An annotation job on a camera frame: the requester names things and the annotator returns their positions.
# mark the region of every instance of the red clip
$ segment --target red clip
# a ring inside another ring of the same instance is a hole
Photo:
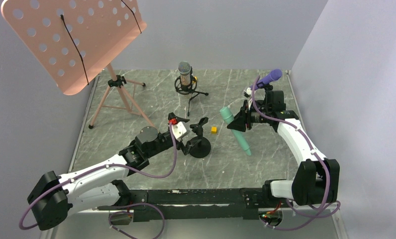
[[[173,119],[169,120],[169,123],[172,123],[172,124],[177,124],[177,123],[178,123],[178,121],[177,121],[175,118],[173,118]]]

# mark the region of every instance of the teal toy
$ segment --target teal toy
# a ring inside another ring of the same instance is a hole
[[[220,114],[221,114],[221,117],[223,118],[224,122],[226,122],[226,124],[230,124],[233,121],[233,114],[228,107],[226,107],[226,106],[223,107],[220,110]],[[248,142],[246,142],[246,139],[243,136],[242,132],[234,130],[234,129],[231,129],[231,130],[232,130],[233,135],[238,140],[239,145],[245,151],[246,155],[251,156],[251,149],[248,145]]]

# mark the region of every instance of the white arm segment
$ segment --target white arm segment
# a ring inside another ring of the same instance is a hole
[[[302,125],[299,120],[286,119],[286,121],[296,125],[297,129],[301,129],[303,131]],[[306,142],[302,134],[299,133],[299,131],[294,129],[292,126],[285,123],[279,123],[277,133],[279,133],[279,135],[288,144],[288,147],[291,149],[298,166],[300,165],[300,162],[306,161],[307,159],[310,159],[311,161],[318,161],[313,155],[314,152],[316,152],[321,159],[325,158],[325,155],[321,153],[312,143],[311,139],[309,139],[312,147],[314,148],[314,150],[311,151],[309,149],[308,143]]]
[[[119,190],[111,183],[102,187],[93,188],[70,202],[73,204],[73,207],[69,209],[68,217],[77,212],[97,206],[114,205],[119,198]]]
[[[296,125],[297,129],[301,129],[303,131],[299,120],[286,119],[286,121]],[[310,139],[309,141],[312,144],[314,150],[311,151],[309,149],[308,143],[297,129],[294,129],[292,126],[285,123],[279,123],[279,127],[277,129],[277,133],[279,133],[279,135],[285,140],[288,147],[291,149],[293,156],[296,159],[297,165],[299,166],[300,162],[306,161],[307,159],[310,159],[311,161],[318,161],[318,159],[313,155],[314,152],[316,152],[321,159],[324,159],[325,155],[315,147]],[[289,198],[294,200],[292,194],[292,184],[292,180],[273,181],[270,183],[271,193],[277,198]]]
[[[101,165],[111,165],[111,164],[126,164],[126,160],[120,156],[120,155],[115,155],[111,157],[110,159],[103,161],[101,163],[98,163],[96,165],[93,165],[91,167],[88,167],[86,169],[72,172],[72,173],[66,173],[66,174],[61,174],[60,176],[62,177],[59,179],[59,182],[64,182],[68,179],[74,178],[75,176],[88,171],[90,169],[96,168]],[[68,203],[73,203],[77,197],[79,197],[81,194],[97,187],[102,187],[108,183],[110,183],[113,180],[116,179],[121,179],[125,178],[128,175],[129,169],[126,168],[121,168],[121,167],[109,167],[109,168],[103,168],[100,170],[97,170],[96,172],[93,172],[89,175],[86,175],[82,178],[79,178],[75,180],[73,183],[68,183],[65,186],[63,186],[63,190],[69,190],[69,193],[66,195],[68,197]]]

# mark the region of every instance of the gray marble floor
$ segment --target gray marble floor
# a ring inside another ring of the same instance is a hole
[[[168,113],[174,112],[186,117],[189,96],[179,95],[174,90],[174,80],[179,73],[175,70],[130,70],[116,71],[127,79],[145,82],[147,87],[136,87],[135,99],[159,131],[167,131]],[[268,179],[292,179],[297,170],[296,161],[283,139],[265,124],[255,125],[244,133],[251,146],[252,156],[247,156],[236,142],[232,132],[226,128],[219,110],[229,106],[235,115],[243,104],[241,91],[249,86],[255,77],[265,76],[269,70],[199,70],[197,90],[209,92],[191,102],[191,119],[196,123],[201,117],[208,117],[204,126],[204,136],[212,145],[210,155],[196,159],[184,156],[178,151],[175,171],[165,179],[152,179],[134,174],[125,179],[131,189],[198,189],[198,188],[240,188],[261,187]],[[91,103],[86,128],[82,134],[78,153],[72,171],[80,170],[112,157],[126,147],[139,131],[147,126],[144,118],[128,114],[125,110],[103,108],[95,127],[88,124],[107,87],[109,76],[104,71]],[[283,90],[288,110],[297,112],[291,87],[282,77],[272,84],[275,90]],[[133,84],[126,85],[132,93]],[[263,98],[263,90],[257,91],[257,98]],[[113,88],[106,105],[123,106],[117,91]],[[210,128],[217,127],[217,134]],[[152,158],[143,171],[154,175],[166,174],[173,162],[173,148]]]

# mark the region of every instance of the microphone grille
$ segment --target microphone grille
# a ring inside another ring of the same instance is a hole
[[[191,72],[191,65],[186,61],[182,61],[179,63],[178,70],[181,75],[187,75]]]

